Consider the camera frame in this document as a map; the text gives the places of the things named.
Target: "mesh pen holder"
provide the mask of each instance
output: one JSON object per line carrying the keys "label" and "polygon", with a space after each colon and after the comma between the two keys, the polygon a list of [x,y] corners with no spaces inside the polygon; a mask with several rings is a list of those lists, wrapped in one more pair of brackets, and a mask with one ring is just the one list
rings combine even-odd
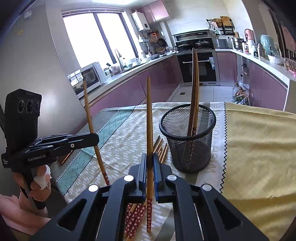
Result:
{"label": "mesh pen holder", "polygon": [[210,162],[216,116],[208,107],[199,105],[196,135],[187,136],[189,115],[190,104],[174,107],[161,117],[159,129],[168,140],[175,168],[196,173]]}

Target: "white countertop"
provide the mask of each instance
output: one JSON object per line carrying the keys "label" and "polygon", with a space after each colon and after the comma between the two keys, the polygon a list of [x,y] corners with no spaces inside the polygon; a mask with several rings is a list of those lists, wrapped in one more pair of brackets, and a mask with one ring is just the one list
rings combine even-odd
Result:
{"label": "white countertop", "polygon": [[[115,85],[119,84],[120,82],[124,81],[125,79],[135,75],[136,73],[140,72],[141,70],[144,70],[145,68],[147,68],[151,65],[154,65],[154,64],[156,64],[164,59],[167,59],[169,57],[172,57],[172,56],[173,55],[171,54],[171,55],[168,55],[165,57],[160,57],[160,58],[157,58],[154,60],[150,60],[149,62],[146,62],[136,68],[133,68],[130,71],[109,77],[103,85],[100,85],[99,87],[93,89],[92,91],[90,91],[88,93],[89,102],[93,101],[95,98],[97,98],[98,96],[100,96],[101,94],[106,92],[107,90],[111,89],[113,86],[115,86]],[[79,100],[80,100],[81,104],[83,106],[85,106],[84,97],[80,98]]]}
{"label": "white countertop", "polygon": [[263,67],[264,69],[272,73],[274,76],[278,77],[287,86],[289,86],[291,80],[296,81],[296,77],[292,73],[287,71],[283,66],[273,64],[268,60],[265,60],[262,58],[259,59],[258,57],[252,56],[250,54],[242,53],[235,49],[216,49],[216,52],[233,52],[233,53],[239,54],[255,62],[256,64],[260,65],[261,67]]}

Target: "white bandage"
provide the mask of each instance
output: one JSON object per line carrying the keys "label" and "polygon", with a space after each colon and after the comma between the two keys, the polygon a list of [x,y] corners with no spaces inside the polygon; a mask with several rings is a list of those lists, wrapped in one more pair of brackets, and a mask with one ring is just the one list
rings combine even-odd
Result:
{"label": "white bandage", "polygon": [[35,176],[34,177],[34,181],[37,182],[39,184],[39,186],[41,187],[41,190],[45,189],[47,187],[47,182],[45,180],[46,175],[50,175],[50,168],[49,166],[46,166],[46,172],[43,176]]}

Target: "oven handle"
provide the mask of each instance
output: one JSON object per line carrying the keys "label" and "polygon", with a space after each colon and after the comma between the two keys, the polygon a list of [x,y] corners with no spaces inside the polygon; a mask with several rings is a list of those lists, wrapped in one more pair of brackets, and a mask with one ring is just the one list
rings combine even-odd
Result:
{"label": "oven handle", "polygon": [[211,61],[208,59],[208,60],[200,60],[198,62],[211,62]]}

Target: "cutting board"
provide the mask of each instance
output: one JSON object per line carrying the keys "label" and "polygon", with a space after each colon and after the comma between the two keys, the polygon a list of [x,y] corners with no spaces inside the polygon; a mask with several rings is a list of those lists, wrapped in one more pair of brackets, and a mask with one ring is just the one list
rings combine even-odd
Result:
{"label": "cutting board", "polygon": [[220,18],[224,26],[232,26],[232,21],[230,20],[230,17],[222,16]]}

